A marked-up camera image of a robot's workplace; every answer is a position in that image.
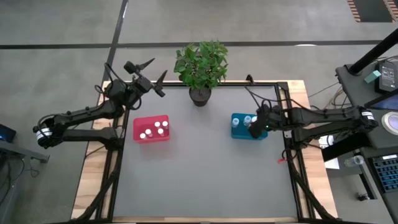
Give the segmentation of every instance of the red box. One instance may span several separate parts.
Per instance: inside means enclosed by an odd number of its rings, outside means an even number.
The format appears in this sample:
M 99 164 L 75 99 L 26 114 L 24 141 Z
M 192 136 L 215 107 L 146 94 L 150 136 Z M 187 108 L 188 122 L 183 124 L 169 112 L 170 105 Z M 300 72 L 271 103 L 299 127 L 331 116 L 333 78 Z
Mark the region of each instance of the red box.
M 155 122 L 160 122 L 160 127 L 162 127 L 162 122 L 167 121 L 169 123 L 169 128 L 164 130 L 164 136 L 161 136 L 157 132 L 157 128 L 155 127 Z M 141 133 L 145 133 L 145 130 L 150 129 L 152 131 L 153 136 L 151 138 L 147 137 L 147 139 L 141 139 L 139 135 Z M 150 142 L 158 142 L 158 141 L 167 141 L 170 139 L 170 122 L 169 116 L 167 115 L 159 115 L 159 116 L 151 116 L 145 118 L 136 118 L 132 121 L 132 138 L 138 143 L 150 143 Z

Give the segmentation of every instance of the wooden table frame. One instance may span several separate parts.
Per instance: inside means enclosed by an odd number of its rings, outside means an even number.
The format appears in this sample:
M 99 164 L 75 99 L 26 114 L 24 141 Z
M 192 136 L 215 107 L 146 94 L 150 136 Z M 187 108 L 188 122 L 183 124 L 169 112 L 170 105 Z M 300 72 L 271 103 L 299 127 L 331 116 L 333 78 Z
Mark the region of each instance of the wooden table frame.
M 244 83 L 245 81 L 227 81 L 228 83 Z M 261 80 L 256 81 L 256 83 L 276 83 L 276 82 L 286 82 L 289 87 L 289 95 L 292 99 L 297 101 L 303 106 L 310 107 L 308 102 L 307 92 L 305 90 L 305 85 L 302 80 Z M 109 82 L 103 83 L 103 88 L 107 86 Z M 286 97 L 284 95 L 285 91 L 280 89 L 280 95 L 282 98 Z M 102 103 L 102 97 L 99 98 L 98 104 Z M 101 129 L 112 124 L 112 120 L 99 119 L 94 121 L 93 129 Z M 94 151 L 95 149 L 101 147 L 102 144 L 99 142 L 89 142 L 86 154 Z M 83 169 L 81 172 L 80 183 L 76 193 L 75 203 L 73 206 L 73 211 L 71 218 L 79 217 L 86 209 L 86 207 L 92 202 L 95 195 L 98 193 L 101 187 L 102 178 L 104 174 L 105 160 L 107 158 L 106 149 L 100 149 L 98 152 L 90 155 L 85 159 L 83 164 Z M 112 160 L 109 163 L 110 172 L 112 171 L 114 164 L 116 162 L 117 152 L 112 152 Z M 337 211 L 335 208 L 335 203 L 331 193 L 328 176 L 326 174 L 326 168 L 323 163 L 322 152 L 315 147 L 307 147 L 302 149 L 302 160 L 303 166 L 300 166 L 298 159 L 294 160 L 296 169 L 300 172 L 300 168 L 305 169 L 305 174 L 307 175 L 307 180 L 309 187 L 319 202 L 326 208 L 326 210 L 337 217 Z M 312 209 L 308 209 L 307 200 L 301 190 L 301 188 L 296 185 L 298 189 L 298 194 L 300 198 L 300 207 L 302 215 L 304 218 L 311 217 L 310 214 Z M 109 188 L 105 198 L 104 206 L 102 212 L 102 218 L 106 218 L 108 215 L 109 199 L 111 195 L 111 188 Z M 279 217 L 279 218 L 197 218 L 197 217 L 116 217 L 112 219 L 113 222 L 296 222 L 297 218 L 294 217 Z

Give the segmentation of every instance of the keyboard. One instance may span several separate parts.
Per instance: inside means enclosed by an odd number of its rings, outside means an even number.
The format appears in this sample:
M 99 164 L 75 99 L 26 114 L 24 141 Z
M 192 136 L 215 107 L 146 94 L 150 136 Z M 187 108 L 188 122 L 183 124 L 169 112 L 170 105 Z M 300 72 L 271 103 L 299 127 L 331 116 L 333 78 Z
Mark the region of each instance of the keyboard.
M 398 155 L 372 158 L 385 193 L 398 191 Z

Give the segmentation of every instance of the blue container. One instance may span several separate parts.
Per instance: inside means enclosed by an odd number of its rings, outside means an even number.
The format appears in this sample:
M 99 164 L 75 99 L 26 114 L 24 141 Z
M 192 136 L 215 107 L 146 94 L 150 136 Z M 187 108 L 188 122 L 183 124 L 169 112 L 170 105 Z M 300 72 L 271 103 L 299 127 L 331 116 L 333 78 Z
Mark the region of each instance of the blue container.
M 254 117 L 254 114 L 243 114 L 243 113 L 233 113 L 231 116 L 231 123 L 234 118 L 239 119 L 239 124 L 236 128 L 232 128 L 231 126 L 231 137 L 235 139 L 249 139 L 249 140 L 263 140 L 268 136 L 268 132 L 264 131 L 264 133 L 257 139 L 254 139 L 248 130 L 248 127 L 243 124 L 244 117 L 250 116 Z

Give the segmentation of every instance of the concrete floor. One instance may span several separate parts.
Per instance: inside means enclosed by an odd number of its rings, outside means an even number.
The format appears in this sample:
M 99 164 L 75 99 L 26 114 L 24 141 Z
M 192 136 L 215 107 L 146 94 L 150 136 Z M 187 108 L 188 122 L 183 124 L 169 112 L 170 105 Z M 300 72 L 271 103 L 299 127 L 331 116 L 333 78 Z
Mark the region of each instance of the concrete floor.
M 0 44 L 111 43 L 122 0 L 3 0 Z M 354 21 L 346 0 L 130 0 L 120 43 L 382 39 L 396 24 Z M 372 46 L 230 47 L 228 80 L 250 73 L 256 80 L 305 80 L 308 94 L 336 82 L 335 68 L 352 63 Z M 114 69 L 130 60 L 156 57 L 144 74 L 156 79 L 173 74 L 175 48 L 118 49 Z M 14 128 L 16 144 L 44 152 L 31 131 L 43 115 L 94 105 L 108 49 L 0 50 L 0 123 Z M 398 54 L 393 48 L 388 55 Z M 314 96 L 323 107 L 338 86 Z M 69 219 L 86 143 L 47 149 L 50 161 L 25 184 L 13 223 L 49 223 Z M 380 200 L 357 202 L 352 186 L 359 177 L 330 179 L 339 216 L 357 222 L 391 223 Z

